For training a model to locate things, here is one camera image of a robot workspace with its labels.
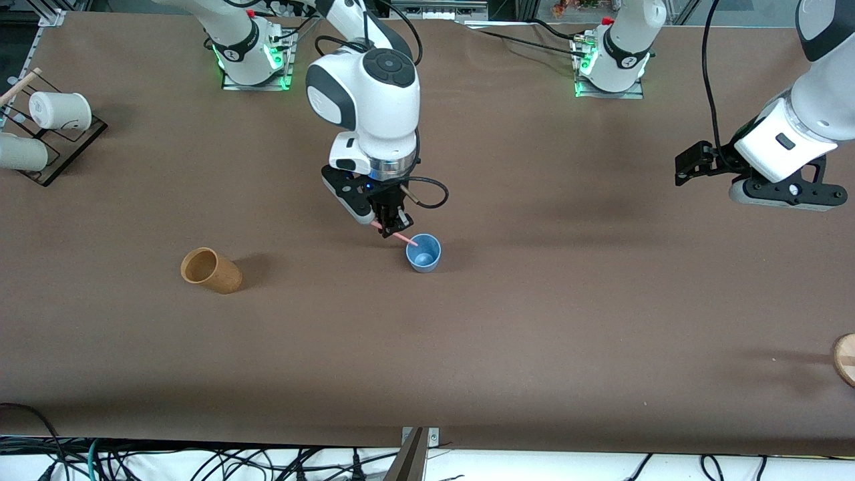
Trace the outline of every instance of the wooden stick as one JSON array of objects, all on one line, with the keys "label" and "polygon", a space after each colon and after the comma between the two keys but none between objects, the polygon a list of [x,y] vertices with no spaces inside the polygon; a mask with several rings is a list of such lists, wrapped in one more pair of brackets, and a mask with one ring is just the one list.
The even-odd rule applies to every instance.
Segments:
[{"label": "wooden stick", "polygon": [[29,85],[29,83],[33,80],[36,80],[36,77],[38,77],[41,73],[42,69],[36,67],[32,70],[32,72],[24,75],[23,79],[18,80],[18,82],[15,83],[12,88],[10,88],[6,93],[4,93],[2,97],[0,97],[0,107],[5,107],[6,104],[9,103],[9,100],[12,99],[12,97],[18,95],[18,92],[24,90],[24,87]]},{"label": "wooden stick", "polygon": [[[382,225],[380,225],[380,223],[379,223],[379,222],[377,222],[377,221],[371,221],[371,225],[372,225],[372,226],[374,226],[374,227],[376,227],[376,228],[378,228],[378,229],[383,229],[383,226],[382,226]],[[414,240],[412,240],[412,239],[410,239],[410,238],[408,238],[408,237],[404,237],[404,236],[402,236],[401,234],[399,234],[399,233],[397,233],[397,232],[396,232],[395,234],[392,234],[392,235],[394,235],[395,237],[398,237],[401,241],[404,241],[404,242],[406,242],[407,244],[412,244],[413,246],[419,247],[419,245],[418,245]]]}]

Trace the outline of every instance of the pink straw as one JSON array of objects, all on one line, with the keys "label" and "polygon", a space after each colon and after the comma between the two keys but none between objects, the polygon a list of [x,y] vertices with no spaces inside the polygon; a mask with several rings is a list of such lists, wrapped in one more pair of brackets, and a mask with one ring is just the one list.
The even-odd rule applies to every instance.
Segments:
[{"label": "pink straw", "polygon": [[[379,223],[379,222],[377,222],[377,221],[371,221],[371,225],[372,225],[372,226],[374,226],[374,227],[376,227],[376,228],[378,228],[378,229],[383,229],[383,226],[381,226],[381,225],[380,225],[380,223]],[[412,244],[413,246],[419,247],[419,245],[418,245],[418,244],[416,244],[416,242],[415,242],[414,240],[412,240],[412,239],[410,239],[410,238],[408,238],[408,237],[404,237],[404,236],[402,236],[401,234],[399,234],[399,233],[397,233],[397,232],[396,232],[395,234],[392,234],[392,235],[394,235],[395,237],[398,237],[401,241],[404,241],[404,242],[406,242],[406,243],[408,243],[408,244]]]}]

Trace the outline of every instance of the wooden dowel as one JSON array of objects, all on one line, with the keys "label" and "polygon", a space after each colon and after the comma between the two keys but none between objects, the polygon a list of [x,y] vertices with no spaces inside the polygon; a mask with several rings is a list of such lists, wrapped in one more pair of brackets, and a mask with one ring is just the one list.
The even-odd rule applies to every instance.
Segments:
[{"label": "wooden dowel", "polygon": [[6,104],[9,103],[9,100],[12,99],[12,97],[18,95],[18,92],[24,90],[24,87],[29,85],[29,83],[33,80],[36,80],[36,77],[38,77],[41,73],[41,68],[34,68],[32,72],[24,75],[23,79],[18,80],[18,82],[15,83],[12,88],[10,88],[6,93],[4,93],[2,97],[0,97],[0,107],[5,107]]}]

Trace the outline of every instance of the black wire rack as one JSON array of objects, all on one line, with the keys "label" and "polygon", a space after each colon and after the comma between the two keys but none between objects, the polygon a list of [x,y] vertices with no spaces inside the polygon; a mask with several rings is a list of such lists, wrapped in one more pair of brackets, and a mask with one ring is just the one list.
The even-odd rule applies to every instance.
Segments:
[{"label": "black wire rack", "polygon": [[18,172],[40,186],[48,187],[75,158],[107,129],[107,123],[92,115],[90,127],[83,131],[49,130],[39,127],[28,113],[15,107],[15,105],[29,105],[29,98],[35,92],[63,92],[47,81],[39,72],[32,71],[32,73],[35,74],[36,79],[25,86],[15,97],[15,101],[10,102],[0,112],[0,115],[6,117],[13,124],[7,125],[6,132],[22,138],[38,140],[47,147],[48,163],[43,169],[18,170]]}]

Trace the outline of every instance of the blue cup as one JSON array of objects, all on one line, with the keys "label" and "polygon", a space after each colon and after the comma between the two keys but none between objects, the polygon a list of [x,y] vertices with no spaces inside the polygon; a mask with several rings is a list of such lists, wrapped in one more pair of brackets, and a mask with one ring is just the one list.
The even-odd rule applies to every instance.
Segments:
[{"label": "blue cup", "polygon": [[439,264],[439,256],[442,255],[442,246],[436,237],[430,234],[418,234],[413,237],[413,241],[419,247],[407,244],[407,260],[413,269],[419,272],[427,273],[436,269],[436,264]]}]

